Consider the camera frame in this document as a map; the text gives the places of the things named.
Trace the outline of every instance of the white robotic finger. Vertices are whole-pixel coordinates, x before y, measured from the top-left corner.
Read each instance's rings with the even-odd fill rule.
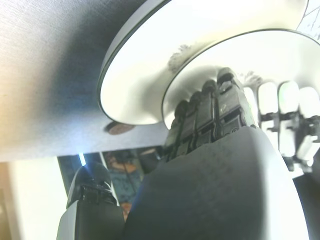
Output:
[[[279,88],[278,103],[280,112],[279,151],[284,158],[296,154],[297,112],[299,108],[299,87],[294,81],[283,83]]]
[[[258,106],[257,106],[257,101],[254,95],[254,92],[250,87],[244,87],[243,88],[244,95],[249,103],[251,113],[253,116],[253,120],[256,126],[259,126],[259,117],[258,117]]]
[[[299,91],[299,111],[302,116],[301,140],[296,157],[311,167],[320,148],[320,99],[312,87]]]
[[[278,91],[273,82],[263,83],[258,88],[258,106],[261,115],[261,129],[278,150]]]

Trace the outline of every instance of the brown round object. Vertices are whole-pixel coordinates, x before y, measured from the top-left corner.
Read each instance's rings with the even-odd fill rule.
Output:
[[[132,130],[134,127],[134,125],[127,125],[124,123],[113,121],[105,127],[105,130],[110,135],[120,135]]]

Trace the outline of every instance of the white plate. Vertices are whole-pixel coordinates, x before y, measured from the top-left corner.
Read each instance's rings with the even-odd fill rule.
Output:
[[[319,66],[319,43],[298,32],[260,30],[224,40],[196,56],[172,81],[162,105],[165,125],[170,129],[178,103],[201,90],[207,80],[215,80],[222,67],[231,68],[253,89],[263,81],[296,81],[300,88],[314,87],[319,94]]]
[[[108,49],[98,84],[111,119],[132,125],[162,121],[173,77],[200,50],[248,31],[296,29],[307,0],[148,0]]]

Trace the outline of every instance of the white wall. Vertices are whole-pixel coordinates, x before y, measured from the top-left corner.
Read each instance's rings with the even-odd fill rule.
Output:
[[[8,163],[21,240],[55,240],[67,194],[56,157]]]

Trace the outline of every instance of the blue light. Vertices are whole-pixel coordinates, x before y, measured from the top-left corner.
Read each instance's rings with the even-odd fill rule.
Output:
[[[82,152],[79,153],[79,157],[80,157],[81,165],[82,166],[86,165],[87,163],[86,163],[86,160],[85,160],[85,156],[84,156],[84,154]]]

